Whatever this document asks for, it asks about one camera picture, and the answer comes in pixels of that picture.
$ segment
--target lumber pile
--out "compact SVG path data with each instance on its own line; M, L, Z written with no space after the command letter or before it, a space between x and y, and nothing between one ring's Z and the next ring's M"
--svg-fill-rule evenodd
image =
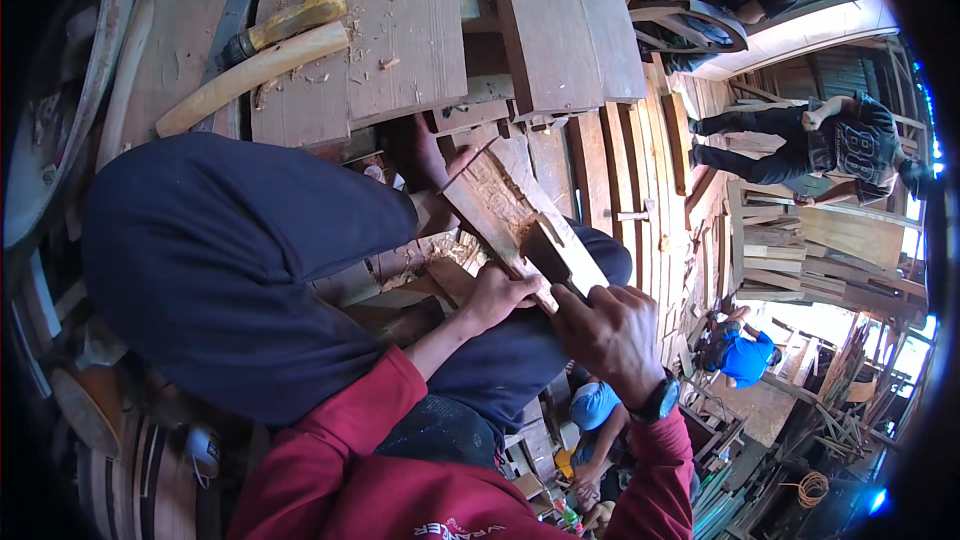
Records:
M733 234L734 244L742 243L733 250L743 269L738 298L820 302L915 323L927 316L923 285L896 270L896 260L889 268L877 263L889 261L877 258L881 251L895 249L899 256L903 228L891 239L884 235L896 224L888 221L783 204L792 200L779 196L779 186L731 185L737 186L730 194L736 205L732 226L742 226L742 240L738 231ZM868 244L869 251L858 250Z

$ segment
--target wooden stick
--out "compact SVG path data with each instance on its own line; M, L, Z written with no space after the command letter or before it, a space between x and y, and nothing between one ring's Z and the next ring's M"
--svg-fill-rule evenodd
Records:
M204 117L258 85L350 45L340 21L278 43L213 78L156 122L160 138L183 134Z
M127 120L127 108L130 106L130 97L133 94L134 79L140 67L143 50L147 46L147 36L154 26L154 0L143 0L139 5L133 20L126 29L126 40L120 52L120 62L117 65L116 77L113 81L113 91L110 93L110 103L106 107L106 116L103 118L103 130L100 134L100 148L97 152L97 169L113 161L123 152L121 136L123 125Z

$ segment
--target black pants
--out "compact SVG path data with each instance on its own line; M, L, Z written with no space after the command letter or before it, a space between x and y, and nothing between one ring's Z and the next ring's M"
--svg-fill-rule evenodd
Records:
M84 278L107 324L179 388L289 425L386 350L307 282L403 246L416 228L410 199L369 177L302 150L186 134L97 175ZM574 229L609 282L625 285L633 264L623 245ZM509 432L567 362L547 316L517 309L427 386Z
M801 126L806 107L772 108L766 111L731 112L703 118L692 125L691 131L701 136L729 132L759 132L775 134L786 140L772 155L751 159L730 150L695 144L693 157L699 165L706 165L739 175L751 184L780 184L789 179L813 172L810 165L810 145L807 132Z

